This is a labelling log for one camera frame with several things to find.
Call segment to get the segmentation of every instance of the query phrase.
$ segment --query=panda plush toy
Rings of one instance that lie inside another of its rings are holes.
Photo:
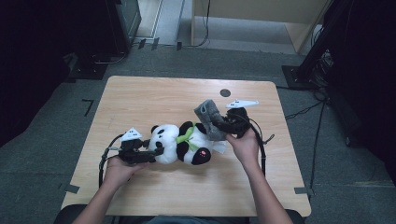
[[[225,141],[210,141],[202,123],[184,122],[179,128],[174,124],[163,124],[151,129],[148,150],[163,147],[162,155],[155,160],[169,164],[177,159],[191,165],[200,165],[210,161],[212,151],[220,153],[226,148]]]

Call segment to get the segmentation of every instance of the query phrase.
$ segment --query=person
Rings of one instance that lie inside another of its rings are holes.
[[[249,181],[253,194],[254,203],[260,223],[293,223],[290,214],[279,202],[271,187],[269,186],[258,162],[259,145],[256,135],[249,129],[243,137],[235,138],[231,134],[226,135],[227,141],[232,145],[236,158],[241,162]],[[120,186],[129,180],[134,181],[133,174],[149,166],[149,163],[140,163],[134,166],[126,165],[119,157],[113,157],[107,162],[107,169],[103,185],[93,196],[89,204],[83,208],[82,212],[73,223],[102,223],[106,210],[110,205],[116,191]],[[152,219],[151,223],[176,223],[173,219],[168,222]],[[214,222],[211,219],[200,220],[198,217],[190,217],[188,223],[222,223]]]

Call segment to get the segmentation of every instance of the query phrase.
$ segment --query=table top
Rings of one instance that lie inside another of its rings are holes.
[[[226,89],[229,97],[220,95]],[[257,100],[247,114],[262,129],[266,178],[287,209],[303,217],[311,213],[306,194],[296,194],[304,181],[297,163],[276,86],[268,81],[241,81],[166,77],[111,77],[105,87],[92,126],[81,151],[71,185],[78,193],[66,192],[62,207],[88,203],[98,189],[98,165],[105,148],[119,134],[134,127],[149,139],[159,124],[199,122],[193,109],[212,99],[221,115],[235,99]],[[117,141],[114,147],[120,146]],[[248,178],[229,143],[223,154],[213,151],[210,162],[193,166],[181,161],[152,163],[121,187],[107,210],[108,215],[196,217],[255,217]]]

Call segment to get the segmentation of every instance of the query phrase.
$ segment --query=floor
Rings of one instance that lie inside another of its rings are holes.
[[[192,0],[140,0],[139,6],[142,23],[137,40],[159,38],[159,44],[164,45],[191,44]],[[205,23],[206,18],[195,18],[194,45],[203,42]],[[207,23],[209,35],[202,48],[296,54],[283,22],[209,18]],[[306,55],[310,48],[308,40],[299,54]]]

